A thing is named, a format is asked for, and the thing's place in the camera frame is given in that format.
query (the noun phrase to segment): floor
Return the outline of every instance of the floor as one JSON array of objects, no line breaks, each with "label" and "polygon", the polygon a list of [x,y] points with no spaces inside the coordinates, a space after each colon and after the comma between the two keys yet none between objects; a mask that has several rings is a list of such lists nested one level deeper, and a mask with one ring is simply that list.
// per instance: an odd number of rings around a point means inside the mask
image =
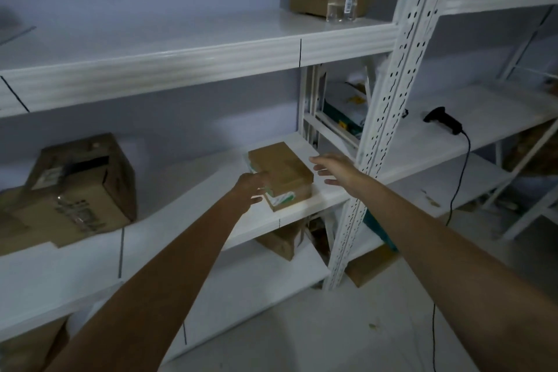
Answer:
[{"label": "floor", "polygon": [[[456,211],[452,228],[558,302],[558,226],[537,220],[513,242],[506,212]],[[182,371],[432,371],[432,301],[400,259],[360,289],[308,289],[161,368]],[[436,312],[437,371],[477,371]]]}]

